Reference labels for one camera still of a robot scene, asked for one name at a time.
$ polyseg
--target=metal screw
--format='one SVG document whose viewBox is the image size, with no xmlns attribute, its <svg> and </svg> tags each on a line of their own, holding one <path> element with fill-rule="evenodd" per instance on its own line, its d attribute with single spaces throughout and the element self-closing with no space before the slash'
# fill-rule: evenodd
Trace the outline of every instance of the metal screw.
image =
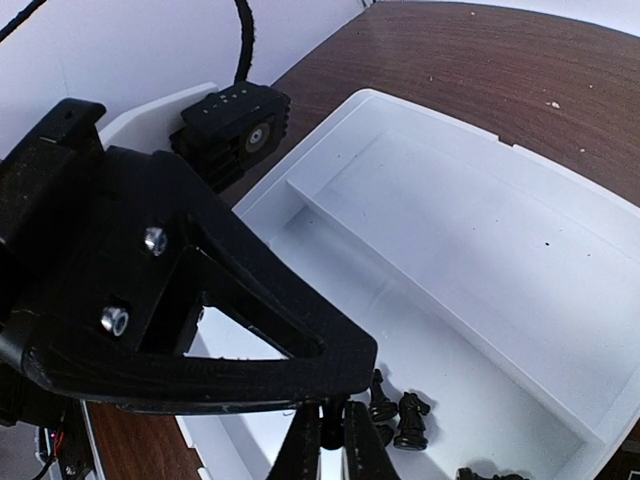
<svg viewBox="0 0 640 480">
<path fill-rule="evenodd" d="M 264 135 L 264 132 L 261 128 L 254 130 L 254 132 L 251 134 L 251 137 L 249 137 L 249 143 L 255 145 L 260 140 L 262 140 L 262 135 Z"/>
<path fill-rule="evenodd" d="M 129 324 L 129 312 L 120 307 L 105 307 L 102 310 L 102 326 L 107 332 L 111 332 L 113 336 L 119 337 L 127 329 Z"/>
<path fill-rule="evenodd" d="M 144 232 L 144 244 L 154 257 L 159 257 L 167 249 L 169 239 L 165 231 L 158 227 L 149 227 Z"/>
</svg>

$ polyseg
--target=brown wooden surface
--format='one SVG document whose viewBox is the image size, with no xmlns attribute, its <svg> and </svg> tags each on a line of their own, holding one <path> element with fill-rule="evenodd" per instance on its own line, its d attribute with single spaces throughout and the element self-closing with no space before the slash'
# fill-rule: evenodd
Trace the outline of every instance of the brown wooden surface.
<svg viewBox="0 0 640 480">
<path fill-rule="evenodd" d="M 594 25 L 468 4 L 378 3 L 276 83 L 292 98 L 289 135 L 224 198 L 241 198 L 370 87 L 494 132 L 640 205 L 639 70 L 640 39 Z M 110 480 L 198 478 L 172 419 L 107 407 L 92 416 Z"/>
</svg>

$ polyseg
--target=black knight chess piece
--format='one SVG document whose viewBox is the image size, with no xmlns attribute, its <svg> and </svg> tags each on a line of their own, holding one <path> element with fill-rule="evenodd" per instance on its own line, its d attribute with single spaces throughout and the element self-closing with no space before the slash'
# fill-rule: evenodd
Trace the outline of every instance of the black knight chess piece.
<svg viewBox="0 0 640 480">
<path fill-rule="evenodd" d="M 395 434 L 393 428 L 391 428 L 389 425 L 376 425 L 376 430 L 378 430 L 378 435 L 382 440 L 382 444 L 385 447 L 389 445 L 391 443 L 391 440 L 393 440 L 393 435 Z"/>
<path fill-rule="evenodd" d="M 400 432 L 393 439 L 393 446 L 401 450 L 426 449 L 429 442 L 424 436 L 426 427 L 422 417 L 430 411 L 431 407 L 420 400 L 417 394 L 405 392 L 400 400 Z"/>
<path fill-rule="evenodd" d="M 456 480 L 527 480 L 520 475 L 516 475 L 512 473 L 510 475 L 494 475 L 491 478 L 481 477 L 477 473 L 473 473 L 470 468 L 461 468 L 458 470 L 458 474 L 456 475 Z"/>
<path fill-rule="evenodd" d="M 374 422 L 384 422 L 391 420 L 398 414 L 398 405 L 392 402 L 382 391 L 382 372 L 377 368 L 373 371 L 371 380 L 371 403 L 369 404 L 369 415 Z"/>
</svg>

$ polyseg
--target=white plastic tray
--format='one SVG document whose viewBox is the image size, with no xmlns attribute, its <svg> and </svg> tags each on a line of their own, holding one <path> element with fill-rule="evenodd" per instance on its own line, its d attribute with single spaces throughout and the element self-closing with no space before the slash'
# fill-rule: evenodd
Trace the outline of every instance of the white plastic tray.
<svg viewBox="0 0 640 480">
<path fill-rule="evenodd" d="M 389 447 L 403 479 L 593 478 L 638 419 L 640 210 L 583 177 L 363 90 L 235 212 L 377 339 L 388 394 L 434 407 L 426 452 Z M 191 354 L 278 356 L 213 310 Z M 224 480 L 265 478 L 290 422 L 179 418 Z"/>
</svg>

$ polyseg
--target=white wall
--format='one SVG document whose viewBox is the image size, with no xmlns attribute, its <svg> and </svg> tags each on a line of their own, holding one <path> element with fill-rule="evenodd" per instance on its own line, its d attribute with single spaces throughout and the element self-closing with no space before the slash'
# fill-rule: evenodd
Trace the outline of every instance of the white wall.
<svg viewBox="0 0 640 480">
<path fill-rule="evenodd" d="M 0 25 L 28 1 L 0 0 Z M 362 11 L 360 0 L 249 3 L 249 80 L 264 84 Z M 0 44 L 0 158 L 65 96 L 102 102 L 112 119 L 198 83 L 230 85 L 239 52 L 233 0 L 50 0 Z"/>
<path fill-rule="evenodd" d="M 519 8 L 595 23 L 640 36 L 639 0 L 446 0 Z"/>
</svg>

